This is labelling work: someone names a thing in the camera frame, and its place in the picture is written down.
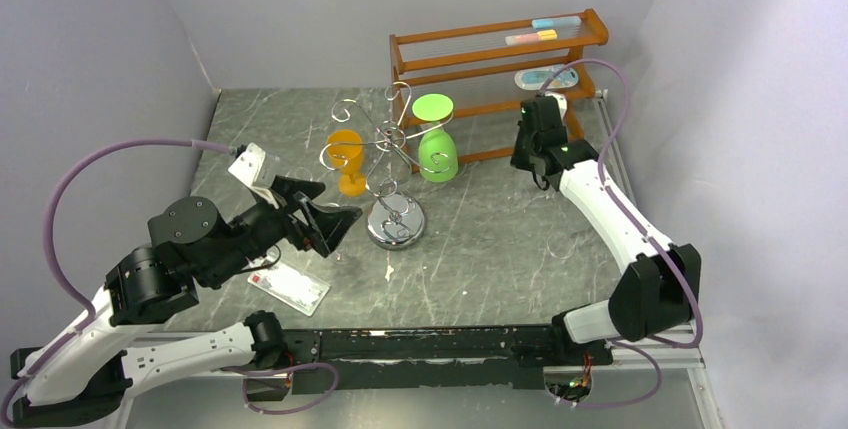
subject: wooden rack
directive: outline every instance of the wooden rack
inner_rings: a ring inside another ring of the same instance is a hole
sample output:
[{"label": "wooden rack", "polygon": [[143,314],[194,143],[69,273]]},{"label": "wooden rack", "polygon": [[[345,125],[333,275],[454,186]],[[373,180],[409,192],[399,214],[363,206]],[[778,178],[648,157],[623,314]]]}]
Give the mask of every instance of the wooden rack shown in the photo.
[{"label": "wooden rack", "polygon": [[[435,84],[446,81],[456,81],[459,79],[477,78],[502,74],[506,72],[516,72],[523,69],[532,69],[534,67],[550,66],[553,64],[565,64],[583,57],[583,48],[590,45],[603,45],[609,40],[609,32],[598,14],[593,9],[587,9],[581,13],[563,14],[553,17],[579,16],[580,25],[574,31],[572,37],[565,39],[556,39],[551,41],[543,41],[532,44],[522,44],[516,46],[507,46],[503,42],[502,35],[499,40],[500,44],[495,43],[498,47],[487,49],[471,49],[469,51],[459,50],[455,53],[434,55],[432,57],[423,57],[414,60],[404,60],[402,57],[402,46],[412,47],[418,43],[431,43],[432,41],[449,40],[454,38],[467,38],[468,36],[485,35],[489,33],[505,32],[520,30],[521,32],[533,32],[533,19],[523,19],[512,22],[502,22],[498,24],[486,24],[482,26],[464,27],[459,29],[449,29],[445,31],[426,32],[422,34],[413,34],[408,36],[389,36],[389,51],[391,55],[391,70],[392,81],[405,82],[410,86],[422,86],[426,84]],[[528,55],[544,55],[544,53],[560,52],[560,55],[553,57],[539,58],[533,60],[521,60],[519,62],[496,61],[498,59],[516,59],[519,56]],[[479,63],[485,61],[494,61],[493,65],[481,65]],[[455,70],[451,66],[476,66],[467,69]],[[557,89],[557,92],[565,94],[569,101],[576,99],[590,98],[595,96],[595,84],[589,77],[583,65],[575,67],[578,75],[578,83],[574,87],[568,89]],[[423,72],[425,74],[417,75],[410,74],[414,72]],[[495,114],[506,111],[517,111],[520,108],[520,103],[523,99],[508,100],[484,105],[471,107],[456,107],[454,108],[455,118],[464,118],[472,116],[481,116],[485,114]],[[404,105],[403,98],[397,98],[393,107],[395,118],[399,117]],[[422,121],[412,114],[408,114],[403,123],[403,128],[409,126],[423,124]],[[582,138],[583,129],[580,127],[573,111],[568,111],[566,114],[565,124],[568,132],[573,138]],[[459,157],[459,162],[464,164],[474,161],[482,161],[497,157],[507,157],[512,155],[513,147],[504,147],[491,151],[478,152],[474,154],[464,154]]]}]

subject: yellow cap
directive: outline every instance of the yellow cap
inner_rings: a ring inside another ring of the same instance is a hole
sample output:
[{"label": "yellow cap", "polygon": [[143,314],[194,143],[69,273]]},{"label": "yellow cap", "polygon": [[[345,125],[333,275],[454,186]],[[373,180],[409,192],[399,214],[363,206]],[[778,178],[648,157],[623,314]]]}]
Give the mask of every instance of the yellow cap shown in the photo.
[{"label": "yellow cap", "polygon": [[556,39],[556,31],[553,29],[539,31],[536,34],[539,36],[540,41],[553,41]]}]

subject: orange cup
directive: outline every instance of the orange cup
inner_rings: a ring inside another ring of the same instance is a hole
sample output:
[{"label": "orange cup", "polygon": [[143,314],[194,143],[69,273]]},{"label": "orange cup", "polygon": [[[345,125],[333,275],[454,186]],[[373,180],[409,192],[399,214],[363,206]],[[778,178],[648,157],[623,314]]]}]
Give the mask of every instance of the orange cup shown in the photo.
[{"label": "orange cup", "polygon": [[333,144],[327,148],[327,155],[342,173],[339,192],[348,197],[362,195],[365,192],[365,176],[359,172],[365,161],[362,138],[354,131],[342,129],[330,134],[327,144]]}]

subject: gray marble tabletop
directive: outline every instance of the gray marble tabletop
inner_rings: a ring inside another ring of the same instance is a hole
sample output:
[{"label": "gray marble tabletop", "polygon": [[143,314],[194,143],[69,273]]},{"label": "gray marble tabletop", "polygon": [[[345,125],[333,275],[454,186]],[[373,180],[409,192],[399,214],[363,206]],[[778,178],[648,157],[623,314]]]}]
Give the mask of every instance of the gray marble tabletop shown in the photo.
[{"label": "gray marble tabletop", "polygon": [[[373,199],[367,193],[342,196],[338,173],[318,161],[332,132],[350,128],[371,134],[361,114],[344,124],[330,118],[330,107],[341,98],[357,99],[375,119],[389,114],[382,89],[228,90],[208,139],[255,142],[281,157],[289,177],[325,182],[318,203],[356,205],[367,214]],[[606,131],[599,112],[586,102],[574,110],[586,138],[600,147]],[[448,132],[460,153],[467,153],[513,144],[516,122],[511,113],[487,115],[454,120]],[[367,154],[368,160],[373,157]],[[227,172],[228,164],[223,155],[204,153],[192,185],[192,194],[214,201],[227,220],[253,202]],[[392,164],[393,170],[403,170],[399,160]],[[610,169],[615,177],[620,168]],[[612,254],[589,221],[561,194],[540,191],[528,173],[509,166],[508,158],[463,166],[443,184],[415,175],[402,190],[428,217],[426,234],[407,250],[390,252],[373,244],[364,216],[339,254],[328,259],[281,246],[286,263],[332,286],[311,317],[248,284],[245,275],[218,291],[199,288],[200,304],[173,317],[165,329],[218,330],[259,309],[275,312],[283,327],[292,329],[544,323],[609,297],[615,287],[619,272]]]}]

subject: green cup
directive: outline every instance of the green cup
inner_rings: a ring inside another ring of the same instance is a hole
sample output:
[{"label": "green cup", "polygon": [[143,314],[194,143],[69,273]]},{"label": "green cup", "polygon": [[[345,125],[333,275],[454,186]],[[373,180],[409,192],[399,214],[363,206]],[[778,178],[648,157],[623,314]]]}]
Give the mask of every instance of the green cup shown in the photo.
[{"label": "green cup", "polygon": [[[425,94],[412,103],[415,117],[438,124],[453,112],[453,101],[443,94]],[[456,144],[441,127],[421,137],[418,145],[421,175],[430,182],[447,182],[459,171]]]}]

